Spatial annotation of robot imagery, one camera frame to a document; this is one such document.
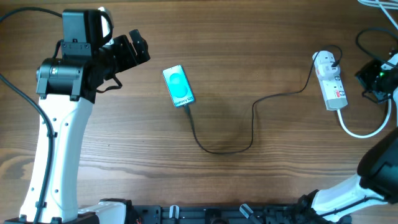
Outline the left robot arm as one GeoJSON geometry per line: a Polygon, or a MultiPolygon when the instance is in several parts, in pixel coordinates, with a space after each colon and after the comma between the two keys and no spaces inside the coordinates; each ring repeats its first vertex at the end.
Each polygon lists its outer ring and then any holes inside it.
{"type": "Polygon", "coordinates": [[[150,59],[138,30],[113,37],[104,8],[66,9],[63,39],[37,69],[39,138],[29,190],[12,223],[137,223],[130,200],[105,198],[79,208],[76,181],[83,135],[106,80],[150,59]]]}

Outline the white power strip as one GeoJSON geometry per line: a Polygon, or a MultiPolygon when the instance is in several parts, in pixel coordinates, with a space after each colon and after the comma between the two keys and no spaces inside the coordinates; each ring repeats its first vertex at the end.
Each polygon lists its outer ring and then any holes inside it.
{"type": "MultiPolygon", "coordinates": [[[[312,59],[314,60],[314,66],[317,63],[323,64],[332,62],[333,67],[338,65],[335,65],[336,60],[334,55],[326,50],[315,52],[312,59]]],[[[329,80],[320,80],[318,78],[318,81],[322,91],[323,100],[328,111],[337,111],[348,105],[340,74],[329,80]]]]}

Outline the turquoise screen smartphone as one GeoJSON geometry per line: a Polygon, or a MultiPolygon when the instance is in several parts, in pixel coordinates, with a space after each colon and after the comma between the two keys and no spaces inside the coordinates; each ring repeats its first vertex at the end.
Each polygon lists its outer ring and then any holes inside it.
{"type": "Polygon", "coordinates": [[[176,65],[162,71],[172,103],[178,108],[195,101],[187,76],[181,65],[176,65]]]}

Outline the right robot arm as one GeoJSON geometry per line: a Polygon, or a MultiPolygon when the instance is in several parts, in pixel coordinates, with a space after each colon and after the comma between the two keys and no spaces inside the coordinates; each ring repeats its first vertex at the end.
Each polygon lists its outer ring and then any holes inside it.
{"type": "MultiPolygon", "coordinates": [[[[384,93],[397,101],[397,56],[386,62],[374,60],[358,73],[367,90],[384,93]]],[[[339,223],[353,212],[373,205],[397,203],[397,129],[394,129],[361,159],[357,173],[338,185],[316,190],[307,203],[300,223],[339,223]]]]}

